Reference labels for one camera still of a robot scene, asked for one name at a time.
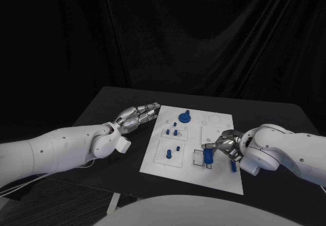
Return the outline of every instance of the robotic hand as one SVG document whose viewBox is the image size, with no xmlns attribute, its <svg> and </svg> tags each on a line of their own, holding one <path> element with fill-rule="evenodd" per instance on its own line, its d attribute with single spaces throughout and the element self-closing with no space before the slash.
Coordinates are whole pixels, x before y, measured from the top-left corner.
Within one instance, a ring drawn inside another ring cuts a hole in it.
<svg viewBox="0 0 326 226">
<path fill-rule="evenodd" d="M 257 175 L 260 168 L 277 170 L 284 165 L 297 177 L 326 186 L 326 137 L 293 133 L 273 124 L 263 124 L 245 133 L 224 131 L 215 143 L 202 148 L 218 149 L 240 168 Z"/>
<path fill-rule="evenodd" d="M 0 144 L 0 188 L 30 175 L 68 171 L 115 149 L 126 153 L 131 142 L 121 135 L 157 118 L 157 108 L 157 103 L 130 107 L 114 123 L 56 129 L 30 140 Z"/>
</svg>

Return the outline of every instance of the white board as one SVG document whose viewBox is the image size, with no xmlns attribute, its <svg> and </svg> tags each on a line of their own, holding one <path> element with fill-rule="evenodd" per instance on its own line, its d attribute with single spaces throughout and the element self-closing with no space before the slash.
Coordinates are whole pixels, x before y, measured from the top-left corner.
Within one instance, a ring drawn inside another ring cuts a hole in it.
<svg viewBox="0 0 326 226">
<path fill-rule="evenodd" d="M 182 123 L 179 115 L 186 110 L 190 111 L 190 122 Z M 232 172 L 231 160 L 221 151 L 215 152 L 212 165 L 193 164 L 201 162 L 201 145 L 214 143 L 228 129 L 234 129 L 229 114 L 162 105 L 140 172 L 244 194 L 240 166 L 237 164 L 237 172 Z M 166 158 L 167 149 L 172 150 L 170 159 Z"/>
</svg>

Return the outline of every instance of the black table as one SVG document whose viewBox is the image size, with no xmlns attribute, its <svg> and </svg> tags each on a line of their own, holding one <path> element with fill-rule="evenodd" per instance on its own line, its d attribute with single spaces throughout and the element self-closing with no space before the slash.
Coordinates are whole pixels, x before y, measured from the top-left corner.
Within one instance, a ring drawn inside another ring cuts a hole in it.
<svg viewBox="0 0 326 226">
<path fill-rule="evenodd" d="M 317 130 L 297 105 L 218 97 L 202 97 L 154 91 L 104 87 L 74 126 L 103 124 L 131 106 L 159 102 L 162 105 L 232 115 L 234 128 L 242 132 L 264 123 L 277 124 L 294 133 Z M 254 206 L 303 225 L 326 225 L 326 194 L 320 186 L 302 180 L 280 166 L 261 170 L 254 177 L 241 170 L 244 195 L 237 195 L 176 180 L 140 173 L 156 120 L 143 124 L 126 137 L 131 146 L 126 154 L 114 151 L 92 167 L 56 173 L 56 178 L 117 193 L 149 198 L 188 194 L 227 199 Z"/>
</svg>

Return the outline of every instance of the black backdrop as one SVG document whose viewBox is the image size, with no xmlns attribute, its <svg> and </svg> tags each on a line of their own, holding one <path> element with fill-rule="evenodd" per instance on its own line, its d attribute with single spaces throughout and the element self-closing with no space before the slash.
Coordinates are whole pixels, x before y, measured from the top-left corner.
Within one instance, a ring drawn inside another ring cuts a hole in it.
<svg viewBox="0 0 326 226">
<path fill-rule="evenodd" d="M 304 0 L 2 1 L 0 142 L 71 126 L 103 86 L 294 103 L 326 136 L 325 12 Z"/>
</svg>

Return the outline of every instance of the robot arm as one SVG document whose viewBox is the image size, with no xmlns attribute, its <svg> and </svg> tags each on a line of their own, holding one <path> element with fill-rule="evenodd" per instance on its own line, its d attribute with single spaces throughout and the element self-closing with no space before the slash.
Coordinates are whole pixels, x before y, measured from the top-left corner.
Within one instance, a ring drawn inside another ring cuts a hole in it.
<svg viewBox="0 0 326 226">
<path fill-rule="evenodd" d="M 157 103 L 131 107 L 113 123 L 56 129 L 30 140 L 0 144 L 0 188 L 30 175 L 77 168 L 115 149 L 126 153 L 131 142 L 123 135 L 157 118 L 157 108 Z"/>
<path fill-rule="evenodd" d="M 244 134 L 227 130 L 215 144 L 203 145 L 222 150 L 254 176 L 260 168 L 277 170 L 281 164 L 297 177 L 320 186 L 326 186 L 325 146 L 326 137 L 293 133 L 273 124 L 264 124 Z"/>
</svg>

